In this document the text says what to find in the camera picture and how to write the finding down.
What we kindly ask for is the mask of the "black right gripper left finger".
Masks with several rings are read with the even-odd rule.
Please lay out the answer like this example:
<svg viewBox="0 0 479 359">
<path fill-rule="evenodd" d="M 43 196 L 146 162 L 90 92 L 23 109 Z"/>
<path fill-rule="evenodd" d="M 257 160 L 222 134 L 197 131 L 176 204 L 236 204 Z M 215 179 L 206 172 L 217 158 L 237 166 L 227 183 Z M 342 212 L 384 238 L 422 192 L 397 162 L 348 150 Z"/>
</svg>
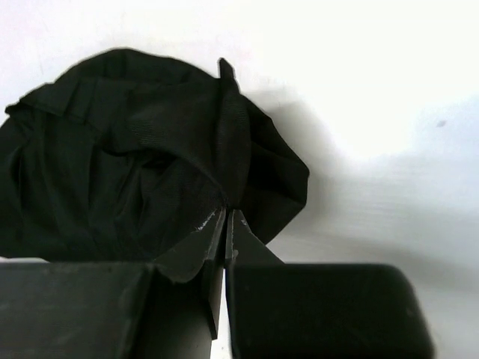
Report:
<svg viewBox="0 0 479 359">
<path fill-rule="evenodd" d="M 1 262 L 3 358 L 208 358 L 226 212 L 154 263 Z"/>
</svg>

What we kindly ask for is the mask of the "black pleated skirt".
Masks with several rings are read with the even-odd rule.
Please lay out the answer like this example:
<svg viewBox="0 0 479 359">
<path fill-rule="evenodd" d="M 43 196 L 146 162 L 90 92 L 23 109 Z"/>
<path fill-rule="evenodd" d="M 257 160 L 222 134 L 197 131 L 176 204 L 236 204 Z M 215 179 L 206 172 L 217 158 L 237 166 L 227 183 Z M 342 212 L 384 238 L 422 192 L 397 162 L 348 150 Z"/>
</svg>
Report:
<svg viewBox="0 0 479 359">
<path fill-rule="evenodd" d="M 113 49 L 5 112 L 3 257 L 150 261 L 219 209 L 268 243 L 307 202 L 308 167 L 225 59 Z"/>
</svg>

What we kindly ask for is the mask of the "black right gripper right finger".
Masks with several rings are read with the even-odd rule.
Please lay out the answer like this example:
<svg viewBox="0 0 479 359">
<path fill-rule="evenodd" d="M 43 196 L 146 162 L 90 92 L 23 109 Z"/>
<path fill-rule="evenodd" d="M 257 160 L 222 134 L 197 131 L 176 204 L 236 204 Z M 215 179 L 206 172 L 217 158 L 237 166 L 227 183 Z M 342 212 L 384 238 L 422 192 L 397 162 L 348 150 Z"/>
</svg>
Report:
<svg viewBox="0 0 479 359">
<path fill-rule="evenodd" d="M 228 217 L 226 298 L 235 358 L 433 358 L 412 284 L 385 264 L 284 263 Z"/>
</svg>

